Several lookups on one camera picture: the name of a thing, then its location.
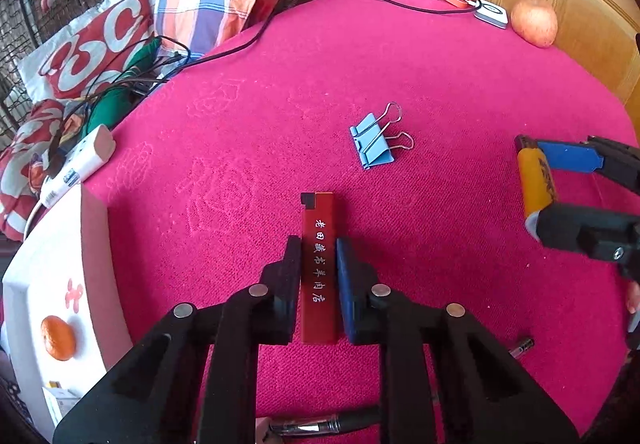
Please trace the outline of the black gel pen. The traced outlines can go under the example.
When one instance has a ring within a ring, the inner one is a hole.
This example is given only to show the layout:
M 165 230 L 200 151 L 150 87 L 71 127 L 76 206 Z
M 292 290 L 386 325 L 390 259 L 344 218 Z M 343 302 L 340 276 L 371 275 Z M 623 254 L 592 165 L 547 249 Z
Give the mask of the black gel pen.
M 319 418 L 273 421 L 269 424 L 269 432 L 279 438 L 320 438 L 357 432 L 379 422 L 380 408 L 378 405 L 369 405 Z

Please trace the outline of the red rectangular box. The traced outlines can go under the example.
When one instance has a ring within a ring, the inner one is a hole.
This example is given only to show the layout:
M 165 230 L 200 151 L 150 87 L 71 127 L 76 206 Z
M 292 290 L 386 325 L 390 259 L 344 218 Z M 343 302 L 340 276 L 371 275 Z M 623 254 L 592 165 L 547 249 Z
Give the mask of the red rectangular box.
M 338 340 L 337 278 L 335 267 L 334 193 L 302 193 L 302 341 L 333 346 Z

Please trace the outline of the blue binder clip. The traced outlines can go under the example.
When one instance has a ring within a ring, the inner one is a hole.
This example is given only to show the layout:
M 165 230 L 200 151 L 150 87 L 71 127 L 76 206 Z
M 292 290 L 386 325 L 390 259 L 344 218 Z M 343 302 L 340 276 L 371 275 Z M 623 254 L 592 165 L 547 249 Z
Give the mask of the blue binder clip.
M 405 132 L 388 135 L 390 126 L 400 123 L 402 109 L 398 103 L 389 102 L 381 115 L 369 112 L 356 126 L 349 128 L 356 153 L 363 170 L 370 170 L 395 161 L 395 150 L 413 150 L 414 139 Z

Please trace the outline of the orange tangerine in tray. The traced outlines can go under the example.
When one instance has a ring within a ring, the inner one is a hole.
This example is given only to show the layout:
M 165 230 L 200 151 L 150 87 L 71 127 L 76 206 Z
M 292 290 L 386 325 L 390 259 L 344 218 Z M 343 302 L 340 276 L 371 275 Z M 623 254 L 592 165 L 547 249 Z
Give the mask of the orange tangerine in tray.
M 65 362 L 75 355 L 77 341 L 69 323 L 58 316 L 47 316 L 40 328 L 44 347 L 55 360 Z

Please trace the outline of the white storage tray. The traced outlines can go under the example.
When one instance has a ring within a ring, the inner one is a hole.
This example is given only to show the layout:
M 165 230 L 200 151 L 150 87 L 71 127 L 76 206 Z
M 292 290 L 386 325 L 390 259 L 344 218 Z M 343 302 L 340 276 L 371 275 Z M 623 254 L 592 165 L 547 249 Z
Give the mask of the white storage tray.
M 132 347 L 122 314 L 105 204 L 74 186 L 17 250 L 3 287 L 3 331 L 21 398 L 36 430 L 50 440 L 50 383 L 85 395 Z M 74 331 L 77 350 L 57 360 L 46 350 L 41 323 L 58 316 Z

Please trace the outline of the red apple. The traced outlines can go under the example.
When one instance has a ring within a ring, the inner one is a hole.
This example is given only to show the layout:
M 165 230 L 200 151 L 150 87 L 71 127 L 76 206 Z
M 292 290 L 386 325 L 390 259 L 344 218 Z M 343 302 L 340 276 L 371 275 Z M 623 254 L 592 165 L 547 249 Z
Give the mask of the red apple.
M 510 19 L 513 30 L 537 48 L 548 48 L 558 34 L 558 18 L 546 0 L 518 0 Z

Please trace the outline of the small white blue box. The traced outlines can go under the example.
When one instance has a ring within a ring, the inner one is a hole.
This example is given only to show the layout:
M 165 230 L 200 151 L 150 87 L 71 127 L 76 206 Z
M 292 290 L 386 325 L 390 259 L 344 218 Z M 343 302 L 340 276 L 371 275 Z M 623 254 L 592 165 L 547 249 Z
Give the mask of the small white blue box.
M 489 25 L 500 29 L 506 29 L 509 25 L 509 16 L 506 10 L 486 0 L 480 1 L 480 5 L 476 8 L 474 16 L 482 22 L 487 22 Z

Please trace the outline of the white power strip near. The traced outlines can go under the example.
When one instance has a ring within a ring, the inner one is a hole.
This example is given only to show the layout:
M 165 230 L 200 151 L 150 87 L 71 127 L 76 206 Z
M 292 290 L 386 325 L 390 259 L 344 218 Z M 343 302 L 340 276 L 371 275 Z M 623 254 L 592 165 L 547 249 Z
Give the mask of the white power strip near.
M 100 124 L 86 135 L 65 157 L 62 168 L 41 187 L 40 204 L 52 208 L 73 186 L 85 182 L 114 154 L 116 143 L 111 130 Z

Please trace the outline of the red white cushion left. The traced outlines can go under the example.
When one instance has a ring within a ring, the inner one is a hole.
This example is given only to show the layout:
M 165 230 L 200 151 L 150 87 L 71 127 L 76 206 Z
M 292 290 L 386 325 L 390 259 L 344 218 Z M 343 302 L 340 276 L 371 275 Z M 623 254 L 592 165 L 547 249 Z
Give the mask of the red white cushion left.
M 29 213 L 37 202 L 28 180 L 32 157 L 41 156 L 50 147 L 63 110 L 58 100 L 35 104 L 1 154 L 1 233 L 14 242 L 23 239 Z

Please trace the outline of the green cloth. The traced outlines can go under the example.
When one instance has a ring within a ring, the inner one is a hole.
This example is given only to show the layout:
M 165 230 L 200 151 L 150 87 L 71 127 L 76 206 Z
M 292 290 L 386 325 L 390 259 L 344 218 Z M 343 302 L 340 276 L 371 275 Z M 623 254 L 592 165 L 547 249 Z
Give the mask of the green cloth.
M 155 63 L 157 52 L 160 49 L 160 38 L 155 37 L 142 48 L 139 48 L 130 60 L 125 64 L 124 78 L 137 77 L 150 70 Z M 116 86 L 108 90 L 103 96 L 89 107 L 81 134 L 91 133 L 100 124 L 107 129 L 113 129 L 120 120 L 126 117 L 134 107 L 132 91 L 129 86 Z

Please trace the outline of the red white square pillow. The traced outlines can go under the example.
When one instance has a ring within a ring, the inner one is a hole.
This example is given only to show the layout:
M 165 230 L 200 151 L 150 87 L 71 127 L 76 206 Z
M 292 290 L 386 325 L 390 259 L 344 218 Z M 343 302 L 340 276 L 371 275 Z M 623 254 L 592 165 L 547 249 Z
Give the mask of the red white square pillow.
M 50 63 L 48 76 L 55 87 L 56 100 L 73 100 L 91 89 L 112 81 L 124 70 L 124 63 L 138 48 L 149 42 L 153 32 L 153 13 L 149 0 L 123 0 L 104 18 L 103 39 L 86 41 L 80 35 L 78 46 L 60 48 Z

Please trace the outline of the plaid pillow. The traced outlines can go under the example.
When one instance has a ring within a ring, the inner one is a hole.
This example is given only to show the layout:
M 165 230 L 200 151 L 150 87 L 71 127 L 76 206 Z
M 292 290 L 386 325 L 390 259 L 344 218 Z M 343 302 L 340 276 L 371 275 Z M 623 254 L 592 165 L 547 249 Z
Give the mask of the plaid pillow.
M 239 34 L 256 0 L 156 0 L 155 34 L 166 54 L 196 60 Z

